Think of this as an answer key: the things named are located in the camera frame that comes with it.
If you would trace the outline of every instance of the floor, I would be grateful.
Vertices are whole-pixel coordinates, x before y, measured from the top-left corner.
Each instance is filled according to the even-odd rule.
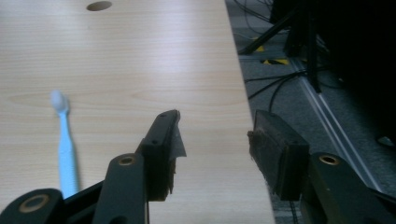
[[[226,0],[226,4],[237,49],[245,47],[272,26],[241,8],[253,9],[269,18],[270,1]],[[239,56],[247,96],[271,83],[269,80],[247,82],[248,79],[286,75],[304,68],[302,58],[296,60],[285,56],[283,47],[287,36],[288,31],[283,30],[253,54]],[[320,57],[318,66],[324,64],[326,60]],[[396,152],[375,141],[375,123],[343,88],[342,80],[336,74],[329,70],[320,71],[318,79],[321,94],[317,94],[305,78],[285,82],[273,102],[273,112],[309,142],[311,153],[323,151],[339,155],[351,164],[369,188],[396,197]],[[268,89],[251,97],[249,104],[253,118],[256,110],[269,109],[274,91],[275,88]],[[281,202],[275,195],[272,202],[276,223],[304,223],[298,203],[295,203],[293,217],[289,202]]]

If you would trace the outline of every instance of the metal strip on floor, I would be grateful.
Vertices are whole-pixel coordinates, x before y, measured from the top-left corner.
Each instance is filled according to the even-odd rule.
[[[300,59],[289,58],[289,62],[296,72],[305,70]],[[338,156],[349,163],[368,188],[383,192],[380,184],[375,179],[370,169],[366,166],[358,150],[353,146],[341,124],[331,111],[323,94],[317,93],[306,77],[300,77],[300,84],[309,100],[309,103],[312,105],[320,119],[320,122],[332,140]]]

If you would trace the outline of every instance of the light wood tabletop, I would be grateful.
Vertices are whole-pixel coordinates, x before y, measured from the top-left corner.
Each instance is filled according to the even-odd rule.
[[[0,209],[59,188],[59,118],[70,104],[83,189],[134,152],[160,113],[177,109],[187,151],[151,223],[274,223],[248,154],[252,118],[225,3],[213,0],[0,2]]]

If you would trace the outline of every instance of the tripod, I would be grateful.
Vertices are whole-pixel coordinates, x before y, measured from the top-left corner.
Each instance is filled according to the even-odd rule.
[[[290,26],[284,51],[288,57],[295,57],[300,54],[302,46],[307,45],[307,77],[315,91],[320,93],[317,71],[316,5],[315,0],[302,0],[302,2],[286,16],[277,21],[267,32],[243,49],[238,50],[238,54],[246,55],[253,53],[274,35]]]

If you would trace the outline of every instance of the blue toothbrush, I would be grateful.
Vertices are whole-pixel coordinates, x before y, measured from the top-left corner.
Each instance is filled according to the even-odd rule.
[[[61,140],[58,148],[59,176],[61,179],[62,194],[66,199],[78,192],[76,155],[67,121],[69,104],[67,98],[60,91],[52,91],[50,101],[58,113],[61,122]]]

